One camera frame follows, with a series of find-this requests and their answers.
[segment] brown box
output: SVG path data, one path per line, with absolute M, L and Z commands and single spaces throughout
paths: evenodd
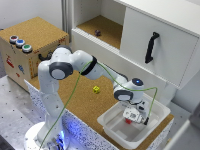
M 22 49 L 16 48 L 16 45 L 10 44 L 12 35 L 25 40 L 26 44 L 32 46 L 33 51 L 26 54 Z M 39 17 L 0 31 L 0 50 L 6 73 L 25 90 L 28 89 L 24 79 L 29 81 L 37 76 L 41 62 L 38 55 L 47 57 L 58 45 L 69 45 L 69 35 Z

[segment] cable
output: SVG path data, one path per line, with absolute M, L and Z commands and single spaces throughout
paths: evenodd
M 76 84 L 75 84 L 75 86 L 74 86 L 74 89 L 73 89 L 73 91 L 72 91 L 72 93 L 71 93 L 69 99 L 68 99 L 67 102 L 65 103 L 65 105 L 64 105 L 62 111 L 60 112 L 58 118 L 56 119 L 55 123 L 52 125 L 52 127 L 49 129 L 49 131 L 47 132 L 46 136 L 44 137 L 44 139 L 43 139 L 43 141 L 42 141 L 42 144 L 41 144 L 39 150 L 41 149 L 41 147 L 42 147 L 42 145 L 44 144 L 44 141 L 46 140 L 47 136 L 49 135 L 49 133 L 51 132 L 51 130 L 53 129 L 53 127 L 56 125 L 56 123 L 57 123 L 58 120 L 60 119 L 60 117 L 61 117 L 63 111 L 65 110 L 66 106 L 68 105 L 69 101 L 71 100 L 72 96 L 74 95 L 74 92 L 75 92 L 76 87 L 77 87 L 77 85 L 78 85 L 78 82 L 79 82 L 81 73 L 83 72 L 83 70 L 85 69 L 85 67 L 86 67 L 87 65 L 89 65 L 91 62 L 92 62 L 92 61 L 88 62 L 88 63 L 83 67 L 83 69 L 81 70 L 81 72 L 79 73 L 78 79 L 77 79 L 77 81 L 76 81 Z M 99 64 L 103 69 L 106 70 L 106 72 L 111 76 L 111 78 L 112 78 L 118 85 L 120 85 L 121 87 L 123 87 L 123 88 L 126 89 L 126 90 L 129 90 L 129 91 L 148 91 L 148 90 L 151 90 L 151 89 L 156 89 L 155 94 L 154 94 L 154 97 L 153 97 L 153 100 L 152 100 L 152 102 L 151 102 L 151 106 L 150 106 L 150 109 L 149 109 L 148 117 L 147 117 L 147 119 L 146 119 L 146 121 L 145 121 L 145 122 L 147 123 L 148 120 L 149 120 L 149 117 L 150 117 L 151 109 L 152 109 L 153 102 L 154 102 L 154 100 L 155 100 L 155 97 L 156 97 L 158 88 L 157 88 L 157 87 L 152 87 L 152 88 L 143 89 L 143 90 L 133 90 L 133 89 L 126 88 L 126 87 L 124 87 L 123 85 L 121 85 L 119 82 L 117 82 L 117 81 L 114 79 L 114 77 L 110 74 L 110 72 L 109 72 L 102 64 L 100 64 L 100 63 L 98 63 L 98 64 Z

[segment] cabinet handle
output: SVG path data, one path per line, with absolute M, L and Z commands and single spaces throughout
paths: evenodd
M 38 55 L 38 58 L 39 58 L 41 61 L 50 60 L 52 54 L 53 54 L 52 52 L 49 52 L 49 53 L 47 54 L 47 57 L 43 57 L 42 54 L 39 54 L 39 55 Z
M 153 46 L 154 46 L 154 40 L 157 39 L 160 35 L 156 32 L 153 32 L 153 36 L 151 37 L 150 41 L 149 41 L 149 45 L 148 45 L 148 49 L 147 49 L 147 53 L 146 53 L 146 57 L 145 57 L 145 63 L 148 64 L 149 62 L 151 62 L 153 60 L 153 57 L 151 57 L 151 53 L 153 50 Z

